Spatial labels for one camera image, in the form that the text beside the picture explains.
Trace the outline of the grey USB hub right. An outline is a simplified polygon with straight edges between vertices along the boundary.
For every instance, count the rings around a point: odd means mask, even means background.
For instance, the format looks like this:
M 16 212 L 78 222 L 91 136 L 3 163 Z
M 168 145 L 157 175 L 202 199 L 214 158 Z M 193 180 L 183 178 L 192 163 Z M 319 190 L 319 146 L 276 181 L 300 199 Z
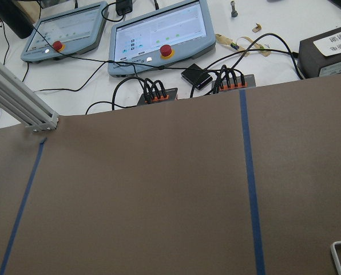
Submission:
M 255 76 L 223 65 L 212 82 L 211 94 L 256 87 Z

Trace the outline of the black water bottle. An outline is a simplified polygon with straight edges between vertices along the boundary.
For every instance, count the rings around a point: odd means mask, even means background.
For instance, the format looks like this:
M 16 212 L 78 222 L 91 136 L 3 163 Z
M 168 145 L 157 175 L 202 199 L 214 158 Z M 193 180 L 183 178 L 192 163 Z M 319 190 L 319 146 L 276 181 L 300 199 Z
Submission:
M 0 0 L 0 19 L 21 39 L 28 38 L 34 29 L 16 1 Z

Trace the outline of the aluminium frame post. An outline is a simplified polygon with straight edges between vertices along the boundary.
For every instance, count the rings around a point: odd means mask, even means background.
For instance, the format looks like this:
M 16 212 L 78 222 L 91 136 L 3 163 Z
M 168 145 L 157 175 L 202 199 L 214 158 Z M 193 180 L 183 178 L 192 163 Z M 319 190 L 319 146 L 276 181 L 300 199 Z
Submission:
M 0 107 L 33 132 L 54 130 L 59 115 L 0 62 Z

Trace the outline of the grey usb hub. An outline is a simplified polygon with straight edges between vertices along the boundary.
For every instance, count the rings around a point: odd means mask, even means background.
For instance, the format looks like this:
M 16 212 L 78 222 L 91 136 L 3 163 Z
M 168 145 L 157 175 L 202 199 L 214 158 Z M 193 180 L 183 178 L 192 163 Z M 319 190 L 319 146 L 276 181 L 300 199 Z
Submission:
M 256 87 L 255 76 L 223 65 L 212 82 L 211 94 Z
M 166 89 L 160 80 L 145 80 L 143 93 L 137 106 L 150 105 L 177 100 L 178 88 Z

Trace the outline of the grey USB hub left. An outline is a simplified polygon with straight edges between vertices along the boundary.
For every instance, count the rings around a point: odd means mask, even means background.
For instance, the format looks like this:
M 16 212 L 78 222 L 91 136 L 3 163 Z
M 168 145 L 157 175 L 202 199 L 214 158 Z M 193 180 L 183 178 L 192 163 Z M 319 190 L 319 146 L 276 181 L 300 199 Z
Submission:
M 166 89 L 160 80 L 145 80 L 143 93 L 137 106 L 150 105 L 177 100 L 178 88 Z

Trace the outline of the small black box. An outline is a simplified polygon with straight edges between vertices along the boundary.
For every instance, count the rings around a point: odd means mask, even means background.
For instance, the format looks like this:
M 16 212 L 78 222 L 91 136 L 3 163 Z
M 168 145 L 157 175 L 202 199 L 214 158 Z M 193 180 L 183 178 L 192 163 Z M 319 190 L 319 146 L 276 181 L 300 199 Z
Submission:
M 209 73 L 204 72 L 196 64 L 192 64 L 184 71 L 182 71 L 181 76 L 197 90 L 203 89 L 212 81 L 212 76 Z

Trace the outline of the black power adapter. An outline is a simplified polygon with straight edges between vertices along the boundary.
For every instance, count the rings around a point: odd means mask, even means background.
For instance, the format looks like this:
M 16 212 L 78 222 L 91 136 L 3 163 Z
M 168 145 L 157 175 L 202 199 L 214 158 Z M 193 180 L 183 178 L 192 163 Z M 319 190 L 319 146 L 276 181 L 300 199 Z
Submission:
M 132 0 L 116 0 L 116 13 L 118 16 L 122 16 L 133 11 Z

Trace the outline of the black box with label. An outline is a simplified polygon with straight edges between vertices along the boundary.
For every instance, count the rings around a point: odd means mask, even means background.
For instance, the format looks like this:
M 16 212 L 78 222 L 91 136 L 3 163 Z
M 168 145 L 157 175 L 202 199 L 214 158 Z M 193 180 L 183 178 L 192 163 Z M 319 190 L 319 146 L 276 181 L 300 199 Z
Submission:
M 341 73 L 341 27 L 301 40 L 298 68 L 306 78 Z

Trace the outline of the blue teach pendant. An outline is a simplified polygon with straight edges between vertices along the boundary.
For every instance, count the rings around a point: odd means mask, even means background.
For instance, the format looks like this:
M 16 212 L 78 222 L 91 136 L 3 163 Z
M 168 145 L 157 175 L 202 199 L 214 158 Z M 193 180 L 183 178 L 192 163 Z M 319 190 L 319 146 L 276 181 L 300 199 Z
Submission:
M 105 25 L 106 6 L 101 1 L 41 18 L 27 40 L 21 60 L 59 60 L 96 49 Z
M 207 1 L 182 1 L 112 26 L 108 73 L 127 77 L 198 58 L 216 44 Z

